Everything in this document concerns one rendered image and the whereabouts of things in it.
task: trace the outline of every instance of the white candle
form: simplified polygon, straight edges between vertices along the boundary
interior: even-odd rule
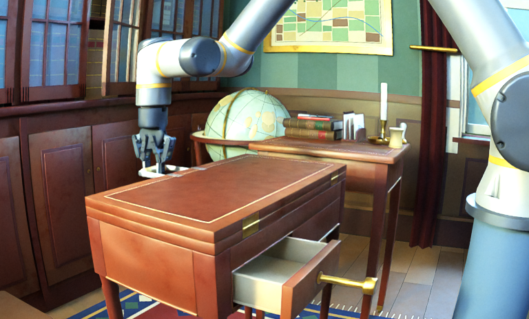
[[[388,120],[388,84],[380,83],[380,120]]]

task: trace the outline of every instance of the framed map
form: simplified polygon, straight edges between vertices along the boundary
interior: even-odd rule
[[[391,0],[297,0],[264,40],[264,52],[392,56]]]

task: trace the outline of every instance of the open drawer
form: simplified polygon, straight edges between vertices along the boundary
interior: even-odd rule
[[[233,272],[234,302],[295,318],[323,289],[318,274],[338,270],[340,242],[284,238]]]

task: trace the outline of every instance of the wooden floor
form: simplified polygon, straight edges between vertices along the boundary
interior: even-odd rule
[[[369,238],[341,234],[339,276],[364,280],[367,267]],[[383,241],[381,254],[384,253]],[[389,276],[383,317],[398,319],[449,319],[459,293],[466,260],[465,249],[437,247],[410,248],[408,243],[396,242]],[[382,275],[382,256],[378,277]],[[321,295],[313,302],[318,304]],[[378,291],[373,298],[371,314],[376,309]],[[96,290],[62,307],[48,312],[54,319],[66,319],[104,300]],[[360,312],[362,293],[359,289],[335,286],[332,307]]]

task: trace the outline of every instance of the patterned rug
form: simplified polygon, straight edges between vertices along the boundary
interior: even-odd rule
[[[121,309],[123,309],[123,317],[125,319],[177,319],[180,317],[191,316],[190,314],[160,304],[147,296],[138,294],[129,289],[119,293],[119,298],[121,300]],[[273,313],[266,313],[265,317],[269,319],[280,319],[279,315]],[[309,304],[296,319],[319,319],[319,317],[320,307],[318,305]],[[360,318],[360,313],[331,308],[329,311],[329,317],[336,319]],[[238,310],[228,318],[244,319],[244,308]],[[383,317],[369,316],[369,318],[376,319]],[[75,316],[69,317],[68,319],[108,319],[105,301],[100,302]]]

